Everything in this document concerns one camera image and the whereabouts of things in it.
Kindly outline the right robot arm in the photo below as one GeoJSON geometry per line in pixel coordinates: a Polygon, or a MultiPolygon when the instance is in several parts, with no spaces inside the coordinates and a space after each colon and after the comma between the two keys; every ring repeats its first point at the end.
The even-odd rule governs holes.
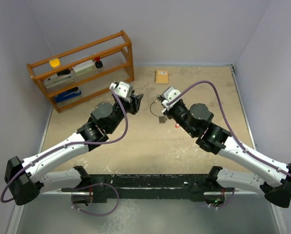
{"type": "Polygon", "coordinates": [[[207,187],[217,191],[221,187],[239,188],[264,196],[270,203],[288,208],[291,202],[291,163],[269,158],[246,144],[237,141],[231,132],[212,122],[214,114],[205,104],[187,108],[180,99],[168,106],[163,101],[162,113],[173,119],[206,152],[228,158],[249,173],[238,173],[213,167],[206,179],[207,187]]]}

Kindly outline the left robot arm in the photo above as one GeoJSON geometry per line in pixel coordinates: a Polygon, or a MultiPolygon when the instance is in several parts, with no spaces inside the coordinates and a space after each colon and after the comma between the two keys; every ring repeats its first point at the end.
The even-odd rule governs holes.
{"type": "Polygon", "coordinates": [[[20,206],[31,202],[40,194],[56,189],[88,189],[90,177],[83,168],[74,167],[56,173],[53,169],[101,145],[117,143],[125,137],[128,132],[127,114],[138,113],[144,95],[120,94],[115,89],[111,89],[111,92],[114,104],[100,103],[91,113],[88,122],[64,141],[22,160],[17,156],[9,159],[4,176],[6,186],[0,195],[0,201],[14,201],[20,206]]]}

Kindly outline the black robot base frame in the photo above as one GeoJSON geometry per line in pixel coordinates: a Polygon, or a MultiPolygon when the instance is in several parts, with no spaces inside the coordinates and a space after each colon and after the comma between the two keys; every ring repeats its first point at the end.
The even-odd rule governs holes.
{"type": "Polygon", "coordinates": [[[75,187],[66,186],[63,192],[88,192],[93,203],[108,199],[185,199],[206,202],[215,207],[227,201],[232,188],[223,188],[214,178],[219,167],[210,174],[88,174],[81,166],[75,169],[81,182],[75,187]]]}

